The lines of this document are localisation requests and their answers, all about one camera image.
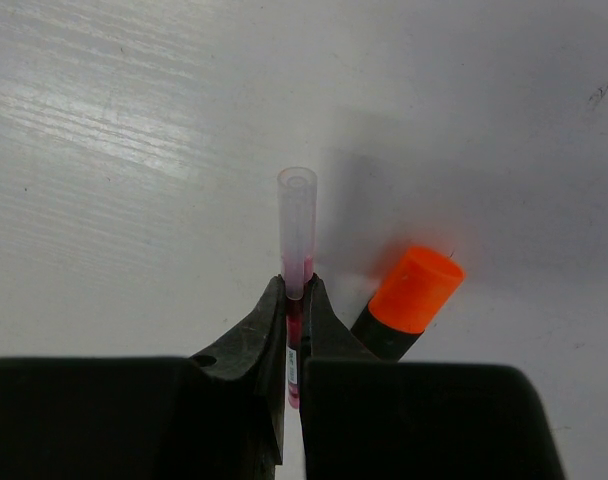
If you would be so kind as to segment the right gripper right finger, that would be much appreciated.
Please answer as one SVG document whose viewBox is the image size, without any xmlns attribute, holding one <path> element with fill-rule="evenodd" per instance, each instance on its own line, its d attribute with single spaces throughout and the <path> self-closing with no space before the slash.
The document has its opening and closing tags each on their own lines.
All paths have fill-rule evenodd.
<svg viewBox="0 0 608 480">
<path fill-rule="evenodd" d="M 304 300 L 300 418 L 310 479 L 561 479 L 545 410 L 507 365 L 391 362 Z"/>
</svg>

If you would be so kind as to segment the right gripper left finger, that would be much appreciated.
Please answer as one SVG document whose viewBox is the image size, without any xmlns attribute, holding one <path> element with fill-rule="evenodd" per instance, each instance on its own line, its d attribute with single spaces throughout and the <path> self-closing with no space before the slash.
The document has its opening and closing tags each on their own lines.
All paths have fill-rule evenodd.
<svg viewBox="0 0 608 480">
<path fill-rule="evenodd" d="M 188 356 L 0 358 L 0 479 L 271 479 L 284 283 Z"/>
</svg>

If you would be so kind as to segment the orange highlighter cap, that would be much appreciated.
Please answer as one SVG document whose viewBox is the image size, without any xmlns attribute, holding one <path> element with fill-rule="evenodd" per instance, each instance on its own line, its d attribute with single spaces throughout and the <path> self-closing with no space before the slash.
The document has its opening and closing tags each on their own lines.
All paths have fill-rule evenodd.
<svg viewBox="0 0 608 480">
<path fill-rule="evenodd" d="M 450 257 L 430 248 L 409 248 L 369 301 L 369 313 L 383 325 L 420 334 L 465 279 Z"/>
</svg>

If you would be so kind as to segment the black orange highlighter pen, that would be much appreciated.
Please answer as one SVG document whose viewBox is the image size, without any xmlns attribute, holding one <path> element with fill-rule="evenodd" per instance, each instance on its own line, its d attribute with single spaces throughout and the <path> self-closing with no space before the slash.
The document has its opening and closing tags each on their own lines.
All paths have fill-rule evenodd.
<svg viewBox="0 0 608 480">
<path fill-rule="evenodd" d="M 384 361 L 399 361 L 423 335 L 402 332 L 385 325 L 368 307 L 362 310 L 350 332 L 367 350 Z"/>
</svg>

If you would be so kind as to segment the red pink pen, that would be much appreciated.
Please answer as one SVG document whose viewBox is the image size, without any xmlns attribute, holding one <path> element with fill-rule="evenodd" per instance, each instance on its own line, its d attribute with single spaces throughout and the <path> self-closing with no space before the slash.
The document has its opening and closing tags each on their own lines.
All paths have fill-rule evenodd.
<svg viewBox="0 0 608 480">
<path fill-rule="evenodd" d="M 286 301 L 286 382 L 288 389 L 288 403 L 294 409 L 299 408 L 300 389 L 298 380 L 299 354 L 302 339 L 303 325 L 303 298 Z"/>
</svg>

